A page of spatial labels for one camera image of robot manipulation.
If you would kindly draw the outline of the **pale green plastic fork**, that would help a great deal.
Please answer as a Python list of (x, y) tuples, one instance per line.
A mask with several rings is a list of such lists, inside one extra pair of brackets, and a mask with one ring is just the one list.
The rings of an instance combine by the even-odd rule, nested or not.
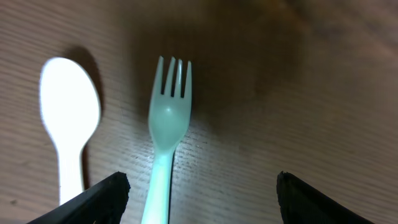
[(154, 163), (142, 223), (168, 223), (174, 153), (186, 134), (192, 110), (192, 63), (187, 63), (182, 85), (182, 60), (171, 58), (165, 86), (164, 58), (159, 57), (149, 106), (149, 132)]

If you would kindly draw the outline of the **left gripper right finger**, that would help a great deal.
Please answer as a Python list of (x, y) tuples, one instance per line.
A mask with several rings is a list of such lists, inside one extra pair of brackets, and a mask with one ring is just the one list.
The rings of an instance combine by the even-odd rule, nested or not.
[(284, 224), (373, 224), (288, 172), (277, 176)]

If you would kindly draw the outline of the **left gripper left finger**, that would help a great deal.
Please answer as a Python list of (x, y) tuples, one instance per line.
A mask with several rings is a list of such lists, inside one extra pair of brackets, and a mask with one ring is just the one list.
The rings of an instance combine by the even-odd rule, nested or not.
[(129, 190), (127, 175), (115, 172), (29, 224), (120, 224)]

